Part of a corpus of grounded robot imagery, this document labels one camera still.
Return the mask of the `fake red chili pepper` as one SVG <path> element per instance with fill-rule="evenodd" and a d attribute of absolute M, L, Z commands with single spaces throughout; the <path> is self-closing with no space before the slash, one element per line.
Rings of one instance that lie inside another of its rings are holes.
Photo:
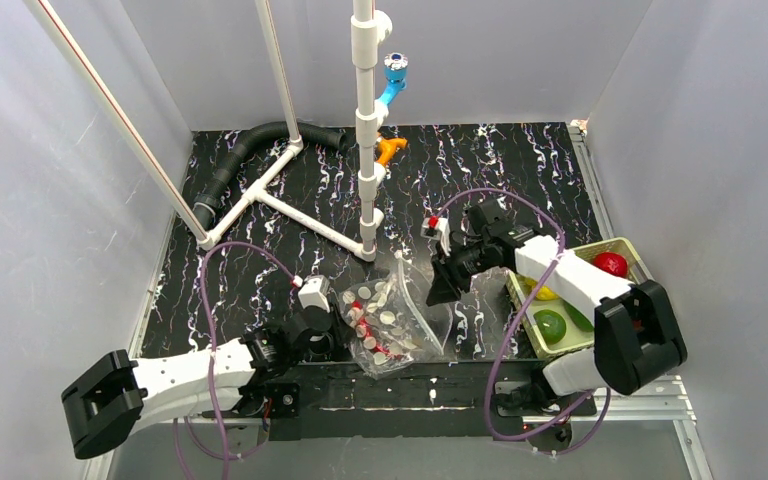
<path fill-rule="evenodd" d="M 359 301 L 350 304 L 350 326 L 355 330 L 363 349 L 372 356 L 373 363 L 383 365 L 387 361 L 403 360 L 402 347 L 386 333 L 383 326 L 367 313 Z"/>

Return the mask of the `clear polka dot zip bag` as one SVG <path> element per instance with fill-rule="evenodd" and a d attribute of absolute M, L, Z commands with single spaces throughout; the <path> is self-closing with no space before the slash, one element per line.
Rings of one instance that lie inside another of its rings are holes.
<path fill-rule="evenodd" d="M 420 362 L 439 360 L 446 354 L 446 343 L 453 324 L 448 306 L 427 306 L 430 278 L 401 251 L 395 264 L 383 277 L 354 284 L 337 294 L 341 318 L 349 327 L 347 348 L 363 372 L 379 379 Z M 403 360 L 373 363 L 350 326 L 350 304 L 359 301 L 386 333 L 402 347 Z"/>

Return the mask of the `fake yellow lemon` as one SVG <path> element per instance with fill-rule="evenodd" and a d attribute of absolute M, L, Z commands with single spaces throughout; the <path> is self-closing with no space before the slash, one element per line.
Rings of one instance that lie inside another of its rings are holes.
<path fill-rule="evenodd" d="M 552 301 L 560 298 L 560 296 L 557 293 L 555 293 L 554 291 L 552 291 L 546 286 L 537 288 L 537 281 L 534 279 L 525 277 L 523 282 L 527 287 L 527 290 L 529 293 L 536 291 L 535 298 L 539 301 Z"/>

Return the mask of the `fake green pepper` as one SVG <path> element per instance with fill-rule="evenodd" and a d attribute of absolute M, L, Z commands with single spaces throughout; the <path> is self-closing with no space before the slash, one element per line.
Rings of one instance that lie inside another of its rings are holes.
<path fill-rule="evenodd" d="M 563 307 L 569 319 L 580 331 L 585 333 L 592 333 L 594 331 L 592 322 L 572 304 L 563 301 Z"/>

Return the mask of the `fake red apple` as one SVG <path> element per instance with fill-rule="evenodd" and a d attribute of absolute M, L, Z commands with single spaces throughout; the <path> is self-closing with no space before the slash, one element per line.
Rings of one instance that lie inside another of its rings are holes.
<path fill-rule="evenodd" d="M 620 278 L 628 276 L 628 261 L 618 253 L 610 251 L 599 253 L 592 259 L 591 263 L 598 269 L 613 276 Z"/>

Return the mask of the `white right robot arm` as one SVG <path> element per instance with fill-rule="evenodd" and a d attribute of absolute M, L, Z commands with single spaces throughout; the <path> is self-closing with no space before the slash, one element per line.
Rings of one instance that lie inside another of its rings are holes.
<path fill-rule="evenodd" d="M 451 303 L 471 289 L 474 275 L 504 267 L 546 286 L 594 329 L 592 346 L 567 353 L 533 374 L 546 399 L 609 387 L 631 395 L 683 364 L 688 357 L 666 289 L 653 280 L 634 283 L 607 273 L 534 225 L 513 221 L 494 201 L 467 211 L 470 231 L 450 230 L 430 216 L 424 237 L 436 242 L 430 306 Z"/>

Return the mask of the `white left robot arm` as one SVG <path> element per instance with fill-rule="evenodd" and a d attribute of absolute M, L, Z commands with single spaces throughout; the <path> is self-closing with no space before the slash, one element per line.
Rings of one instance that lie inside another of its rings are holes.
<path fill-rule="evenodd" d="M 148 426 L 214 407 L 229 411 L 306 358 L 345 347 L 353 335 L 338 313 L 307 307 L 216 348 L 148 359 L 110 351 L 61 394 L 73 454 L 92 459 Z"/>

